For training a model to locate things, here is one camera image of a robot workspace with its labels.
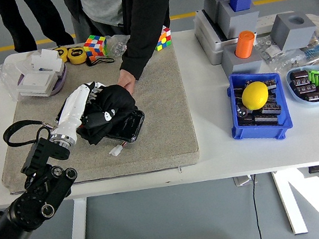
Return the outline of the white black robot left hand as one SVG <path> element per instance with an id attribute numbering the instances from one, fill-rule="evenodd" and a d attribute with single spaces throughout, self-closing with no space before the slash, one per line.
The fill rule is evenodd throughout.
<path id="1" fill-rule="evenodd" d="M 80 126 L 84 125 L 91 129 L 109 124 L 119 109 L 103 110 L 98 108 L 93 113 L 83 115 L 86 105 L 95 101 L 104 88 L 106 86 L 100 82 L 91 82 L 82 84 L 73 91 L 65 100 L 60 112 L 58 126 L 51 133 L 50 141 L 69 148 L 76 144 L 76 130 Z"/>

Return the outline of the person's left hand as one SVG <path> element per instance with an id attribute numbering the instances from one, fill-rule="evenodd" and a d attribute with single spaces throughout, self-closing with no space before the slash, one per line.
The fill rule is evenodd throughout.
<path id="1" fill-rule="evenodd" d="M 134 93 L 136 78 L 126 70 L 120 70 L 118 85 L 126 89 L 130 94 Z"/>

